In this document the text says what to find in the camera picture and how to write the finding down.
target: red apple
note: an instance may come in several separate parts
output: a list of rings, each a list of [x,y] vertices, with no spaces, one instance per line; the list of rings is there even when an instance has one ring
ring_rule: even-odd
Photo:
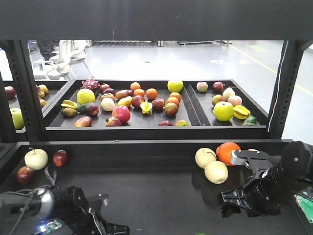
[[[53,155],[53,162],[56,166],[64,166],[69,160],[68,153],[62,149]]]
[[[22,185],[28,185],[34,179],[34,170],[29,166],[23,166],[17,172],[18,182]]]
[[[121,126],[121,121],[116,117],[110,117],[106,120],[106,126]]]
[[[105,89],[107,89],[107,88],[110,88],[110,85],[109,85],[109,84],[102,84],[102,85],[99,87],[101,94],[103,94],[103,92],[104,92]]]
[[[13,97],[15,97],[16,91],[14,87],[8,86],[8,87],[4,87],[4,89],[5,89],[6,97],[8,99],[12,99]]]
[[[173,116],[178,112],[178,106],[174,103],[167,103],[164,107],[165,113],[168,116]]]
[[[125,123],[131,118],[131,113],[126,105],[117,105],[112,111],[112,116]]]
[[[231,95],[228,100],[229,103],[231,103],[234,107],[236,105],[241,105],[241,103],[243,102],[243,100],[241,99],[240,96],[238,95]]]
[[[140,104],[142,102],[145,102],[145,101],[146,101],[145,98],[142,97],[141,95],[135,95],[133,97],[133,100],[132,100],[132,105],[133,105],[134,108],[139,109],[140,108]]]
[[[225,101],[224,97],[221,94],[217,94],[217,95],[212,97],[212,104],[213,105],[216,105],[220,101]]]
[[[94,103],[89,102],[86,104],[86,115],[90,117],[97,116],[99,113],[99,107],[96,106]]]
[[[158,124],[158,126],[174,126],[170,121],[164,120]]]
[[[164,99],[155,99],[152,100],[153,108],[156,110],[162,110],[165,106],[165,100]]]
[[[225,84],[223,84],[222,82],[215,82],[213,84],[213,90],[215,90],[215,92],[217,93],[221,93],[222,90],[224,89]]]

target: yellow floor line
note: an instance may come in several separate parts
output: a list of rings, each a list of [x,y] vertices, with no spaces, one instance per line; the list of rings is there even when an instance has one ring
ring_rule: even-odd
[[[258,63],[259,65],[263,66],[264,68],[268,69],[269,71],[273,72],[274,74],[277,74],[277,71],[270,68],[269,66],[267,66],[266,64],[263,64],[262,62],[258,61],[257,59],[253,58],[252,56],[248,55],[247,53],[243,52],[242,50],[236,48],[233,45],[229,45],[231,48],[234,48],[236,51],[240,52],[242,55],[245,55],[246,57],[248,57],[249,59],[253,60],[254,62]],[[300,86],[299,84],[295,84],[295,87],[299,88],[300,90],[302,90],[303,92],[313,96],[313,93],[310,92],[308,89],[305,89],[304,87]]]

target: orange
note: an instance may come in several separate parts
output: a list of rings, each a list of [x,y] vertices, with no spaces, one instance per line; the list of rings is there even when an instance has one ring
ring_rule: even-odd
[[[232,150],[241,149],[238,144],[234,142],[225,142],[222,143],[219,147],[216,149],[216,156],[219,158],[219,160],[226,165],[233,166],[233,164],[230,162],[230,155]]]
[[[139,83],[133,82],[133,83],[131,84],[131,90],[132,90],[132,91],[135,91],[136,89],[141,89],[141,86],[140,86]]]
[[[179,93],[177,93],[177,92],[172,92],[170,94],[170,97],[176,97],[179,102],[181,101],[181,95]]]
[[[179,100],[176,97],[169,97],[166,101],[166,103],[174,103],[177,106],[179,106]]]
[[[157,90],[154,88],[149,88],[146,91],[146,96],[148,99],[155,99],[157,97]]]
[[[145,91],[143,89],[136,89],[134,91],[134,95],[141,95],[142,97],[145,96]]]

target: floor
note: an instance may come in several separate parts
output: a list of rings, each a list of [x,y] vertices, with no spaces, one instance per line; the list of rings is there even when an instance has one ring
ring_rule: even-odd
[[[85,62],[97,79],[233,79],[268,112],[281,48],[281,41],[233,41],[229,46],[215,42],[185,46],[164,42],[163,47],[148,42],[94,43],[87,49]],[[283,138],[313,144],[311,51],[305,51],[302,59]],[[0,51],[2,77],[10,80],[9,68],[1,53],[4,52]],[[32,54],[33,62],[39,58],[39,52]],[[79,79],[91,76],[84,64],[74,65],[73,72]]]

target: shelf post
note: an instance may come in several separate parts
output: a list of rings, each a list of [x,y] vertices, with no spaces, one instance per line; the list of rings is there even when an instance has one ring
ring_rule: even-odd
[[[281,139],[283,135],[300,62],[308,42],[284,41],[268,115],[267,129],[271,139]]]
[[[28,141],[45,141],[44,119],[29,58],[27,40],[1,40],[0,47],[5,50],[9,62]]]

